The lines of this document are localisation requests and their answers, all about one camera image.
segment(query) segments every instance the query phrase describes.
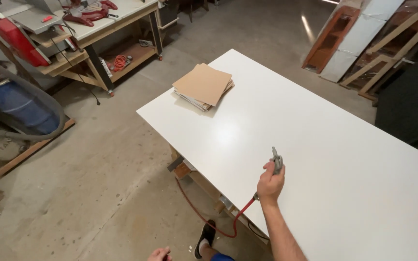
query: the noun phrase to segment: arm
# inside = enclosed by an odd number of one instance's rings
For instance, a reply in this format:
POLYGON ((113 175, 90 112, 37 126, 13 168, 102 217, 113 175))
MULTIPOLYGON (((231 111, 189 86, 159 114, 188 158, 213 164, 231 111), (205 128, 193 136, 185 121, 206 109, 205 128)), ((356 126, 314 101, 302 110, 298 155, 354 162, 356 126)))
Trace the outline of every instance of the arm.
POLYGON ((275 261, 307 261, 283 219, 277 199, 285 183, 285 166, 278 175, 273 175, 274 163, 264 166, 266 171, 261 175, 257 193, 269 231, 270 243, 275 261))

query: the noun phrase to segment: vacuum hose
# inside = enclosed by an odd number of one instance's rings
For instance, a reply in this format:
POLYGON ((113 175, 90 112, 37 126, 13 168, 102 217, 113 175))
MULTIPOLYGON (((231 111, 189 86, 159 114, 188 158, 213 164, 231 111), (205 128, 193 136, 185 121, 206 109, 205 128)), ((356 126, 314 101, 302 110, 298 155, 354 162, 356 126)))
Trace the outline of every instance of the vacuum hose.
POLYGON ((59 104, 53 97, 51 97, 46 92, 32 85, 31 83, 24 80, 23 78, 11 73, 9 70, 5 69, 2 66, 0 66, 0 74, 6 76, 12 81, 15 81, 17 84, 19 84, 20 87, 25 88, 26 91, 32 93, 34 96, 39 98, 44 104, 52 105, 55 108, 54 113, 59 118, 59 126, 50 134, 27 135, 27 134, 10 132, 6 130, 0 130, 0 138, 12 138, 12 139, 29 140, 29 141, 42 141, 42 140, 54 138, 55 136, 59 135, 62 132, 62 130, 64 129, 64 124, 66 123, 66 115, 64 114, 64 109, 62 108, 61 104, 59 104))

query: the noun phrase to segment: miter saw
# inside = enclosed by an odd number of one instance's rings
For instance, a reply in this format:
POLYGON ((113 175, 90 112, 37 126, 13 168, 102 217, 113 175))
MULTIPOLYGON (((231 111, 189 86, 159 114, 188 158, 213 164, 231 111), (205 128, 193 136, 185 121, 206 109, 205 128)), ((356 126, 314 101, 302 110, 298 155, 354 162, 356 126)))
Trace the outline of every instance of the miter saw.
POLYGON ((65 21, 77 22, 93 27, 93 21, 109 16, 109 9, 117 10, 117 6, 109 0, 71 0, 70 6, 62 6, 66 10, 65 21))

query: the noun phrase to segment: black shoe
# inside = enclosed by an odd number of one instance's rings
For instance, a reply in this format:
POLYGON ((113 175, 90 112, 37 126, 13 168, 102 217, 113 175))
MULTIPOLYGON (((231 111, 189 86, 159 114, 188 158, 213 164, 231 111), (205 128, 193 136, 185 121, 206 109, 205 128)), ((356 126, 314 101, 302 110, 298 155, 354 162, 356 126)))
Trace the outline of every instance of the black shoe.
MULTIPOLYGON (((209 219, 208 222, 216 227, 216 223, 209 219)), ((212 242, 214 242, 214 237, 216 236, 216 230, 213 229, 210 225, 205 224, 202 228, 201 237, 199 238, 198 244, 196 245, 196 249, 194 250, 194 256, 198 259, 201 259, 202 256, 199 253, 199 244, 203 239, 207 239, 209 241, 209 246, 212 246, 212 242)))

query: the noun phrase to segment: hand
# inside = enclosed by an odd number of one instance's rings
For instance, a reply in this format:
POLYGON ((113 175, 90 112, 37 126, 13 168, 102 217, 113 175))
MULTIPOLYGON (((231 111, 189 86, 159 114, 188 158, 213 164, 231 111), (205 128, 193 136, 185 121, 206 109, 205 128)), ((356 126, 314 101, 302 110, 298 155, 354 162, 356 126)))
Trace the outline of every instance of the hand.
POLYGON ((261 204, 276 206, 285 184, 285 165, 278 175, 274 175, 275 164, 272 160, 264 165, 264 169, 266 171, 262 173, 257 183, 257 194, 261 204))
POLYGON ((171 249, 168 246, 166 248, 158 248, 151 253, 148 257, 148 261, 172 261, 172 257, 168 255, 170 252, 171 249))

